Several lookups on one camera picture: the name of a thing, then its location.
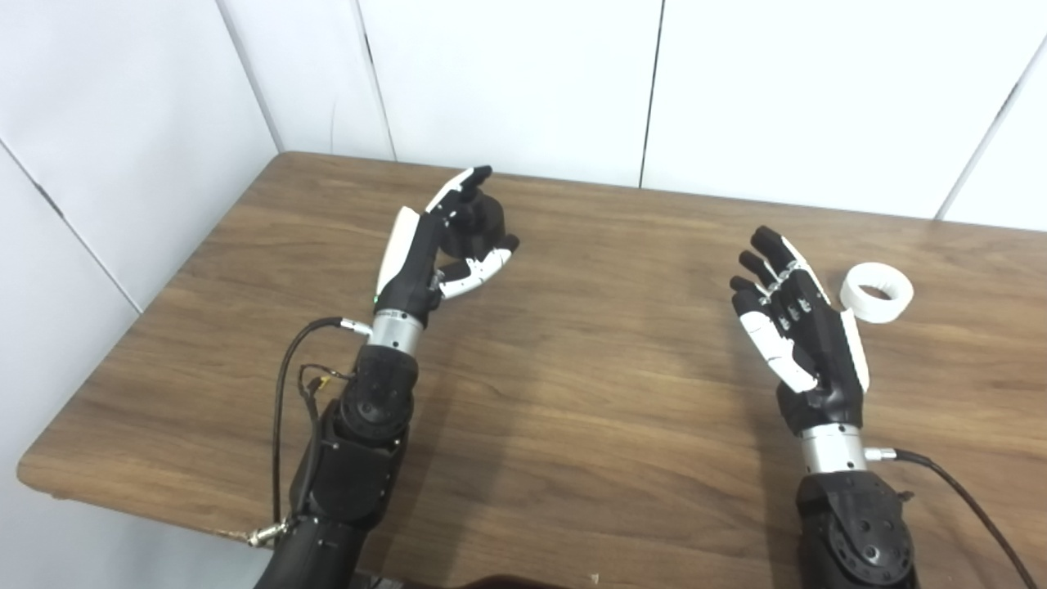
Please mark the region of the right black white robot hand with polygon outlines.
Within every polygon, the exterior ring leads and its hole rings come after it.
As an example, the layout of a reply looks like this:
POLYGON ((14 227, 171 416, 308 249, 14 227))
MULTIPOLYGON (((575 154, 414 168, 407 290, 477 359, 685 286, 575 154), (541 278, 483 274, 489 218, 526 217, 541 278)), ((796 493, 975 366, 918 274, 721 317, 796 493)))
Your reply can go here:
POLYGON ((771 372, 789 431, 863 425, 869 367, 856 318, 841 312, 803 254, 766 225, 738 260, 755 280, 730 279, 738 321, 771 372))

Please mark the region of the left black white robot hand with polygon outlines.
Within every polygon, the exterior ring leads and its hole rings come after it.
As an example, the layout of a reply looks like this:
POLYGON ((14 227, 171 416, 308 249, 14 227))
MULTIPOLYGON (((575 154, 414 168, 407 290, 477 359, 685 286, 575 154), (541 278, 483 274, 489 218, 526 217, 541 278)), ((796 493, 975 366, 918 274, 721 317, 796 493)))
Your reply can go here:
POLYGON ((400 209, 376 284, 375 312, 423 326, 445 299, 477 290, 511 259, 520 241, 507 231, 502 202, 483 191, 490 165, 463 169, 423 211, 400 209))

